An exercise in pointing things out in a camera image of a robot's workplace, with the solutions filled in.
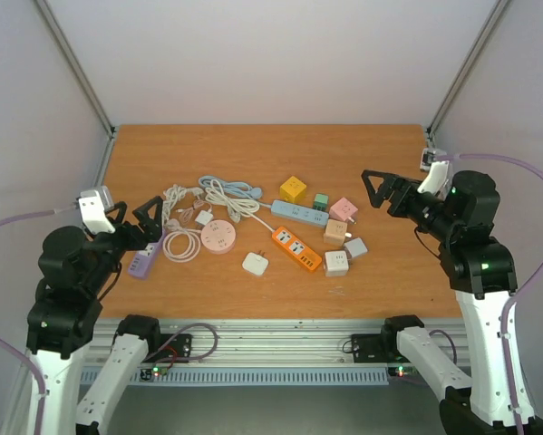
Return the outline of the pink cube adapter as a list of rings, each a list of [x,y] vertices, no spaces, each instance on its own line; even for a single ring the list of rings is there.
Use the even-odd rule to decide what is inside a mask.
[[[329,216],[334,220],[355,224],[357,212],[357,206],[349,199],[342,197],[330,207]]]

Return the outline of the tan cube adapter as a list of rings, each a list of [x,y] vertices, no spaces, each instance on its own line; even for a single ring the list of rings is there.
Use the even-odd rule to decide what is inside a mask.
[[[326,244],[341,247],[347,239],[351,239],[352,234],[348,230],[348,224],[343,221],[329,219],[325,226],[323,240]]]

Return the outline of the yellow cube socket adapter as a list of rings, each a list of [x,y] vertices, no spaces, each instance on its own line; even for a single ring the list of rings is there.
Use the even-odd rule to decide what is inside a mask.
[[[305,197],[307,185],[295,176],[289,177],[279,188],[279,198],[292,204],[300,204]]]

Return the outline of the blue power strip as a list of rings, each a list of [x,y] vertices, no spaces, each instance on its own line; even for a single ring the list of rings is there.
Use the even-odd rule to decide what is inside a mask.
[[[271,226],[256,216],[261,208],[267,208],[275,217],[315,227],[325,227],[329,218],[329,215],[324,211],[279,199],[273,200],[271,204],[264,203],[261,201],[263,190],[259,187],[252,187],[246,182],[227,182],[214,176],[202,176],[199,178],[199,185],[206,193],[205,200],[211,205],[225,206],[228,209],[229,217],[234,222],[239,222],[241,218],[253,217],[267,229],[270,229]]]

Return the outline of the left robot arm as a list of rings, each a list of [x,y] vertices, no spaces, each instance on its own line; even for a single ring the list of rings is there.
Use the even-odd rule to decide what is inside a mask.
[[[94,326],[111,288],[107,282],[119,277],[126,252],[160,240],[162,205],[156,196],[134,209],[138,222],[132,224],[124,202],[109,205],[91,190],[78,200],[82,227],[60,227],[45,238],[38,260],[43,277],[27,315],[33,434],[106,433],[134,371],[161,355],[158,319],[130,314],[90,390],[79,394]]]

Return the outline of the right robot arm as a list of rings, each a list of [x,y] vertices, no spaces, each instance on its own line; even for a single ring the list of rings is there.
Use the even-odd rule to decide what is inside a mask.
[[[467,335],[470,372],[435,344],[414,315],[385,320],[383,353],[407,359],[439,402],[448,434],[543,434],[543,419],[527,394],[519,363],[514,310],[519,295],[513,256],[491,232],[500,203],[487,174],[456,173],[444,199],[420,181],[366,169],[362,180],[374,208],[408,218],[439,242],[439,261],[454,291]]]

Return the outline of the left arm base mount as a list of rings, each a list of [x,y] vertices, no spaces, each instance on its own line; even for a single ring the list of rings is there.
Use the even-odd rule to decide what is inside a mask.
[[[192,350],[193,338],[190,333],[177,335],[164,349],[150,357],[150,363],[187,363]]]

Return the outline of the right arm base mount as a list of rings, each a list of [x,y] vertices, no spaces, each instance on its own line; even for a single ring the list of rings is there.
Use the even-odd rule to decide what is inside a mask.
[[[351,355],[354,363],[388,363],[381,336],[376,333],[352,334],[341,346],[344,354]]]

